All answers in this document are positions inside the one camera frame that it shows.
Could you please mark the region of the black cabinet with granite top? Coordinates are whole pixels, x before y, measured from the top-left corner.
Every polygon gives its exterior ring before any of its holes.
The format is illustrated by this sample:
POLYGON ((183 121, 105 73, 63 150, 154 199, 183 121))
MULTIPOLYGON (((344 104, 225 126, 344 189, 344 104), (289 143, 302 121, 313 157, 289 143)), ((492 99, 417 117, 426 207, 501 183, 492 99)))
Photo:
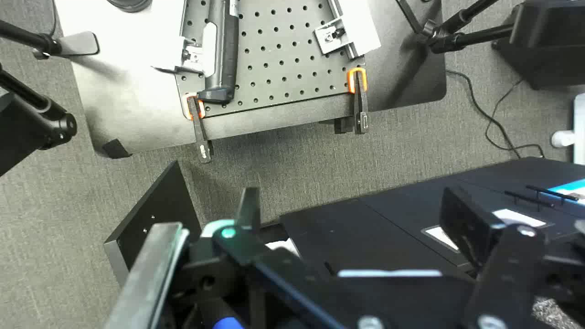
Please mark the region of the black cabinet with granite top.
POLYGON ((107 329, 547 329, 585 313, 585 167, 520 159, 266 223, 202 223, 171 165, 107 240, 107 329))

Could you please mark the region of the right orange clamp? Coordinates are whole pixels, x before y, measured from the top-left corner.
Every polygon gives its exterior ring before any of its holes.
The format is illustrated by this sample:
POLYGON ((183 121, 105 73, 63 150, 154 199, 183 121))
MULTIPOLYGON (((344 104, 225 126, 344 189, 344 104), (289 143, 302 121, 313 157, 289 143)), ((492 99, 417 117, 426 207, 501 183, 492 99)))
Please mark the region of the right orange clamp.
POLYGON ((368 106, 368 72, 352 68, 346 75, 348 93, 352 95, 352 119, 357 134, 366 134, 370 125, 368 106))

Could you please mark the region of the orange clamp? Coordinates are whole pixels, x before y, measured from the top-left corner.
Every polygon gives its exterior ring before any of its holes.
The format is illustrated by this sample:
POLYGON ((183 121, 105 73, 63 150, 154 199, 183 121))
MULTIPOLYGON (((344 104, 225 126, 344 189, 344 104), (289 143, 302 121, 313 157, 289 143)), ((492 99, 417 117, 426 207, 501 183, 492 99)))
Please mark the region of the orange clamp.
POLYGON ((213 159, 213 148, 211 148, 211 143, 207 139, 205 125, 203 125, 205 104, 196 93, 187 95, 185 101, 187 101, 187 106, 189 106, 191 121, 194 125, 196 148, 200 152, 202 161, 209 163, 213 159))
POLYGON ((366 134, 370 125, 368 106, 368 72, 352 68, 346 75, 348 93, 352 95, 352 119, 357 134, 366 134))

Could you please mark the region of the left orange clamp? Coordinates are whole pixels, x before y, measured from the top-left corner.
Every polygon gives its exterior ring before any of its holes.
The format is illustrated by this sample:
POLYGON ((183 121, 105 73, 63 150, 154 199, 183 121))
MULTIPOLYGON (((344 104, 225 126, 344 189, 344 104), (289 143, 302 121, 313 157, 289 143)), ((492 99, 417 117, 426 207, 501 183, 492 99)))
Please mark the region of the left orange clamp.
POLYGON ((211 148, 211 143, 207 139, 205 125, 203 125, 205 104, 196 93, 187 95, 185 101, 187 101, 187 106, 189 106, 191 121, 194 125, 196 148, 200 152, 202 161, 209 163, 213 159, 213 148, 211 148))

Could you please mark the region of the grey perforated mounting plate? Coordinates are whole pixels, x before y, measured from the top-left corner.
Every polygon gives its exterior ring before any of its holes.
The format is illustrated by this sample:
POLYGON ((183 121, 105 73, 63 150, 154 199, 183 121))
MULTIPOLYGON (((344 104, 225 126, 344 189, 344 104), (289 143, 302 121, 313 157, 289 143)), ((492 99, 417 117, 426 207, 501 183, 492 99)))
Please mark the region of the grey perforated mounting plate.
POLYGON ((181 93, 225 88, 209 115, 344 95, 362 53, 353 28, 370 24, 362 0, 187 0, 181 93))

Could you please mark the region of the white table top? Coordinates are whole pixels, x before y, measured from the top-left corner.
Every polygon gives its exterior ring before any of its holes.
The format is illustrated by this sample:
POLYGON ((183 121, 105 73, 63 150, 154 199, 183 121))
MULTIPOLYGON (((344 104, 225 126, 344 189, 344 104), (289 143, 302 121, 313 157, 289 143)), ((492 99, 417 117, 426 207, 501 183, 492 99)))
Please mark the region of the white table top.
MULTIPOLYGON (((128 13, 110 0, 55 0, 66 35, 92 33, 99 51, 72 62, 90 136, 97 152, 127 157, 143 150, 196 146, 185 93, 178 75, 187 68, 181 35, 187 0, 150 0, 128 13)), ((227 101, 225 88, 196 92, 207 101, 227 101)), ((289 126, 339 121, 352 115, 344 95, 288 103, 275 108, 209 115, 211 148, 220 139, 289 126)))

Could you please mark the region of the black tripod leg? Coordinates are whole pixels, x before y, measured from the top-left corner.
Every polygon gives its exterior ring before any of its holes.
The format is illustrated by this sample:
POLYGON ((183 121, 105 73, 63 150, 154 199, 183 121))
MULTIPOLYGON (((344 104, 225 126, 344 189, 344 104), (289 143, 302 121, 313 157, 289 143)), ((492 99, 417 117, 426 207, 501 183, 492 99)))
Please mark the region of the black tripod leg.
POLYGON ((77 119, 70 112, 4 68, 0 88, 0 176, 33 152, 66 145, 77 134, 77 119))

